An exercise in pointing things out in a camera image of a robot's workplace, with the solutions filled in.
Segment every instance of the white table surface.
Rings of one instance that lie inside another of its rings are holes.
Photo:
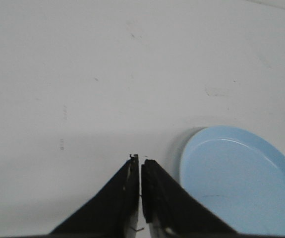
[[[218,124],[285,154],[285,10],[0,1],[0,236],[50,232],[130,153],[176,177],[181,142]]]

